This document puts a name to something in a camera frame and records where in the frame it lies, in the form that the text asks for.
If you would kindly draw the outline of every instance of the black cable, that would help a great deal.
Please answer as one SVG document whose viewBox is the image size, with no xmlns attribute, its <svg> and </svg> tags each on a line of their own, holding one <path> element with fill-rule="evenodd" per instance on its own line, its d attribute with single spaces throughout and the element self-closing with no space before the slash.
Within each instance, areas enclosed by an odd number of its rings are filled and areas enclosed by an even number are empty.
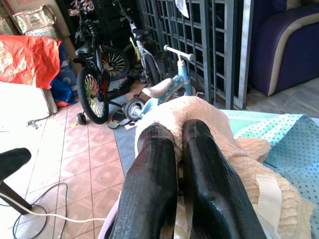
<svg viewBox="0 0 319 239">
<path fill-rule="evenodd" d="M 68 194 L 68 185 L 67 185 L 66 183 L 57 183 L 57 184 L 53 185 L 53 186 L 50 187 L 48 190 L 46 190 L 40 197 L 38 197 L 38 198 L 31 204 L 31 206 L 40 207 L 40 208 L 42 208 L 42 209 L 45 211 L 45 214 L 47 214 L 46 209 L 45 209 L 44 207 L 42 207 L 42 206 L 36 204 L 36 202 L 39 201 L 39 200 L 40 200 L 47 192 L 49 192 L 52 188 L 55 188 L 55 187 L 57 187 L 57 186 L 59 186 L 59 185 L 62 185 L 62 184 L 65 185 L 65 187 L 66 187 L 66 191 L 65 191 L 65 217 L 67 217 L 67 194 Z M 0 206 L 11 207 L 10 205 L 4 205 L 4 204 L 0 204 Z M 14 222 L 14 224 L 13 224 L 12 234 L 13 234 L 13 238 L 14 238 L 14 239 L 18 239 L 18 238 L 16 237 L 16 230 L 17 230 L 17 226 L 18 226 L 18 225 L 16 226 L 16 228 L 15 228 L 15 225 L 16 225 L 16 223 L 17 223 L 18 221 L 20 221 L 21 216 L 22 216 L 22 214 L 20 214 L 20 216 L 15 220 L 15 222 Z M 46 225 L 46 223 L 47 223 L 47 218 L 48 218 L 48 216 L 45 216 L 45 222 L 44 222 L 44 225 L 43 225 L 43 227 L 41 228 L 41 230 L 40 230 L 35 236 L 33 236 L 33 237 L 30 238 L 30 239 L 36 238 L 36 237 L 43 231 L 43 229 L 45 228 L 45 225 Z M 62 238 L 64 229 L 65 229 L 65 224 L 66 224 L 66 220 L 64 220 L 64 224 L 63 224 L 63 228 L 62 228 L 62 232 L 61 232 L 60 238 Z"/>
</svg>

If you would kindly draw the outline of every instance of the sofa armrest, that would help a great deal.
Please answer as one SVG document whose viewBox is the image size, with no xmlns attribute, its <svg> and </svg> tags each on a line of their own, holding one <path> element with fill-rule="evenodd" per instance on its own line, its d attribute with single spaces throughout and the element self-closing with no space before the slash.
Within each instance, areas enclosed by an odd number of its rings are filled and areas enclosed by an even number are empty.
<svg viewBox="0 0 319 239">
<path fill-rule="evenodd" d="M 316 5 L 277 13 L 264 22 L 258 30 L 251 59 L 251 82 L 258 90 L 267 95 L 275 92 L 287 40 L 298 29 L 318 22 Z"/>
</svg>

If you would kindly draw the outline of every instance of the electrical cable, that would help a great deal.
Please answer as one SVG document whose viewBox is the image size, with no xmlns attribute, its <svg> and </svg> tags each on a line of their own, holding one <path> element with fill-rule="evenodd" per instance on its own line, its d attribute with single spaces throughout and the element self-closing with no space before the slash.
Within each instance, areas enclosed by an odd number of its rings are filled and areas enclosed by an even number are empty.
<svg viewBox="0 0 319 239">
<path fill-rule="evenodd" d="M 49 192 L 52 188 L 54 187 L 57 187 L 59 185 L 65 185 L 66 186 L 66 192 L 65 192 L 65 216 L 61 216 L 59 214 L 48 214 L 47 211 L 45 210 L 45 208 L 43 208 L 42 206 L 38 205 L 38 204 L 35 204 L 37 201 L 39 201 L 47 192 Z M 42 227 L 42 229 L 34 236 L 32 237 L 31 239 L 34 239 L 36 238 L 44 229 L 46 223 L 47 223 L 47 217 L 48 216 L 54 216 L 54 217 L 58 217 L 58 218 L 62 218 L 64 219 L 64 224 L 63 224 L 63 228 L 62 228 L 62 232 L 61 232 L 61 236 L 60 238 L 62 238 L 62 234 L 63 234 L 63 231 L 64 231 L 64 228 L 65 228 L 65 224 L 66 224 L 66 221 L 70 221 L 70 222 L 74 222 L 74 223 L 86 223 L 86 222 L 91 222 L 91 221 L 105 221 L 104 218 L 92 218 L 92 219 L 86 219 L 86 220 L 74 220 L 74 219 L 70 219 L 70 218 L 67 218 L 67 193 L 68 193 L 68 185 L 66 183 L 57 183 L 55 185 L 53 185 L 52 187 L 50 187 L 48 190 L 46 190 L 40 197 L 38 197 L 31 205 L 32 206 L 37 206 L 37 207 L 40 207 L 42 208 L 44 211 L 45 211 L 45 214 L 41 214 L 41 213 L 35 213 L 35 212 L 32 212 L 30 211 L 29 209 L 27 209 L 26 207 L 22 206 L 21 204 L 19 204 L 18 202 L 16 202 L 14 199 L 8 197 L 7 195 L 3 194 L 3 193 L 0 193 L 0 195 L 6 199 L 8 199 L 9 201 L 13 202 L 14 204 L 16 204 L 17 206 L 19 206 L 20 208 L 24 209 L 26 212 L 30 213 L 30 214 L 33 214 L 33 215 L 37 215 L 37 216 L 46 216 L 46 219 L 45 219 L 45 223 Z M 15 225 L 16 223 L 20 220 L 20 217 L 22 215 L 20 215 L 14 222 L 14 225 L 13 225 L 13 228 L 12 228 L 12 233 L 13 233 L 13 237 L 14 239 L 18 239 L 16 237 L 16 229 L 17 227 L 15 228 Z"/>
</svg>

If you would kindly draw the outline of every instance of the beige fuzzy blanket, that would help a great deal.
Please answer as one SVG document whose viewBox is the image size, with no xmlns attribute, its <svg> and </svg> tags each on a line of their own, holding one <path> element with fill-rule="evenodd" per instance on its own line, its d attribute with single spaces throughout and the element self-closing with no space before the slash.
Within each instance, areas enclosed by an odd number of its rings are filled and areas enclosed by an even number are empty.
<svg viewBox="0 0 319 239">
<path fill-rule="evenodd" d="M 239 174 L 252 204 L 257 204 L 259 198 L 256 175 L 276 178 L 283 198 L 278 227 L 281 238 L 311 238 L 310 216 L 313 206 L 285 178 L 261 164 L 270 150 L 268 142 L 259 138 L 234 139 L 227 116 L 198 97 L 180 97 L 148 112 L 136 129 L 136 156 L 139 135 L 149 125 L 158 122 L 172 133 L 176 160 L 180 161 L 182 126 L 190 119 L 199 119 L 207 124 L 226 160 Z"/>
</svg>

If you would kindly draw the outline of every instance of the metal grille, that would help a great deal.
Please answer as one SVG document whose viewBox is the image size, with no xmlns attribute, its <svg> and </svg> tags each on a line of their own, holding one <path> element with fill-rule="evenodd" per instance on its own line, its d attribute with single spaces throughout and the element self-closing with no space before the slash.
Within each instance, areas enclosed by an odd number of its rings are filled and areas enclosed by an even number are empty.
<svg viewBox="0 0 319 239">
<path fill-rule="evenodd" d="M 195 61 L 187 61 L 188 72 L 196 87 L 204 90 L 205 99 L 226 109 L 232 109 L 235 100 L 242 108 L 239 94 L 234 97 L 238 1 L 186 0 L 186 4 L 189 18 L 178 11 L 174 0 L 140 0 L 144 24 L 153 30 L 156 50 L 163 52 L 168 44 L 193 53 Z M 167 65 L 176 70 L 176 55 L 164 54 Z"/>
</svg>

